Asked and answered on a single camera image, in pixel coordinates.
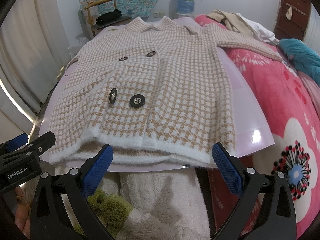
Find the person's left hand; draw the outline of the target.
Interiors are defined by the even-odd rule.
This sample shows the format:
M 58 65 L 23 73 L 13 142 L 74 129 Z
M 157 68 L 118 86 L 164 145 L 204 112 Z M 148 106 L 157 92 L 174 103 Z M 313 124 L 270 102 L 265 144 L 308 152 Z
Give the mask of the person's left hand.
M 27 239 L 30 239 L 29 204 L 23 197 L 22 189 L 19 186 L 15 188 L 15 193 L 18 202 L 15 214 L 15 223 L 19 230 L 25 235 L 25 237 L 27 237 Z

